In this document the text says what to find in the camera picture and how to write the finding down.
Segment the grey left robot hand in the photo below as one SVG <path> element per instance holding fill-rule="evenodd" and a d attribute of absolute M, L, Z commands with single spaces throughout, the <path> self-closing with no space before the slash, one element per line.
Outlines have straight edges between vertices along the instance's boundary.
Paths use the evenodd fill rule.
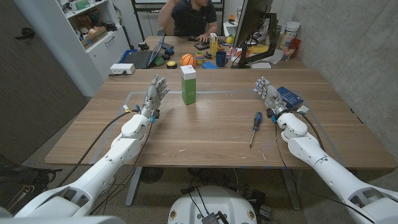
<path fill-rule="evenodd" d="M 144 98 L 141 108 L 141 115 L 147 118 L 159 119 L 159 106 L 164 96 L 170 91 L 166 83 L 167 81 L 165 78 L 159 78 L 158 74 L 155 75 L 147 89 L 146 97 Z"/>

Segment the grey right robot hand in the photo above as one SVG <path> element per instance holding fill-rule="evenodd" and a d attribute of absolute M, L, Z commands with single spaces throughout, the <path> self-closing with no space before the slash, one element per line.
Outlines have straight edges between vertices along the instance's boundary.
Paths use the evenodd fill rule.
<path fill-rule="evenodd" d="M 262 77 L 257 80 L 255 86 L 254 91 L 262 98 L 267 109 L 270 109 L 275 117 L 288 111 L 281 94 L 269 80 Z"/>

